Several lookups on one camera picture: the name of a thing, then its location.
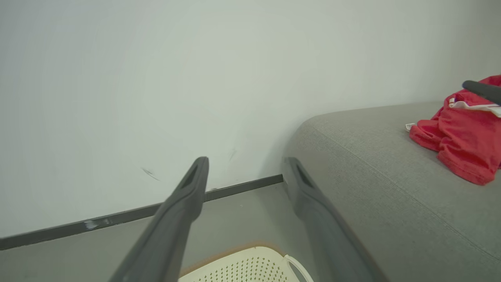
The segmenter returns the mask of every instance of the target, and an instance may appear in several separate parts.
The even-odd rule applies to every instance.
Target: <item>gray baseboard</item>
[[[222,189],[208,191],[205,193],[205,202],[273,185],[282,181],[282,175],[275,175]],[[117,224],[126,223],[129,221],[138,220],[145,217],[150,217],[155,214],[160,205],[161,204],[155,204],[139,209],[124,211],[121,213],[106,215],[85,221],[74,222],[66,225],[15,235],[12,237],[2,238],[0,239],[0,250],[59,239]]]

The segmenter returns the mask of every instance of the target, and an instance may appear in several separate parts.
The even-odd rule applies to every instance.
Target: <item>gray fabric upholstery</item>
[[[319,115],[285,156],[303,163],[391,281],[501,281],[501,175],[484,187],[463,180],[405,131],[441,105]]]

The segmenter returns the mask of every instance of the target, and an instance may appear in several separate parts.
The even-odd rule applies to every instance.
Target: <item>plastic laundry basket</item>
[[[282,256],[268,247],[252,247],[214,260],[179,279],[179,282],[299,282],[290,263],[313,282],[306,269],[293,257]]]

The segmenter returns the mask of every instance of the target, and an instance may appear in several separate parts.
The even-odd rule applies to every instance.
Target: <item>wall mark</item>
[[[147,175],[149,175],[151,178],[157,180],[157,181],[160,181],[160,179],[156,178],[153,173],[145,168],[142,168],[142,170],[144,171],[144,173],[146,173]]]
[[[230,153],[230,155],[229,155],[229,161],[231,161],[231,159],[233,159],[233,157],[235,156],[236,152],[237,152],[237,150],[235,150],[235,148],[233,148],[233,149],[231,150],[231,153]]]

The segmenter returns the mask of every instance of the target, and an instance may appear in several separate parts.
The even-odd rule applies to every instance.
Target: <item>sofa seam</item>
[[[463,239],[464,241],[468,242],[475,249],[480,250],[481,252],[485,253],[487,256],[493,258],[496,262],[498,262],[498,263],[501,262],[501,258],[498,258],[496,255],[489,253],[480,244],[478,244],[478,243],[470,240],[466,235],[464,235],[462,232],[460,232],[459,230],[457,230],[456,228],[454,228],[449,222],[447,222],[446,220],[444,220],[441,216],[437,215],[431,208],[429,208],[427,205],[425,205],[424,203],[422,203],[421,201],[419,201],[418,199],[416,199],[413,195],[411,195],[410,193],[408,193],[407,191],[405,191],[404,189],[402,189],[391,178],[389,178],[384,173],[382,173],[381,171],[379,171],[377,168],[373,167],[372,165],[370,165],[369,163],[367,163],[365,160],[361,159],[360,157],[358,157],[357,155],[355,155],[353,152],[351,152],[350,150],[348,150],[347,148],[345,148],[344,146],[342,146],[341,144],[339,144],[338,142],[334,141],[332,138],[328,137],[323,132],[321,132],[320,130],[318,130],[316,127],[314,127],[310,123],[310,120],[307,120],[305,123],[308,126],[310,126],[311,128],[313,128],[316,132],[318,132],[319,134],[323,135],[325,138],[327,138],[328,140],[332,141],[333,143],[337,144],[339,147],[341,147],[342,149],[344,149],[350,155],[354,156],[356,159],[358,159],[359,161],[361,161],[362,163],[364,163],[365,165],[367,165],[369,168],[371,168],[374,171],[376,171],[386,181],[388,181],[390,184],[392,184],[394,187],[396,187],[401,193],[403,193],[404,195],[406,195],[407,197],[409,197],[410,199],[412,199],[414,202],[418,203],[419,205],[423,206],[430,214],[432,214],[435,218],[438,218],[440,220],[440,222],[444,226],[446,226],[449,230],[451,230],[454,233],[456,233],[461,239]]]

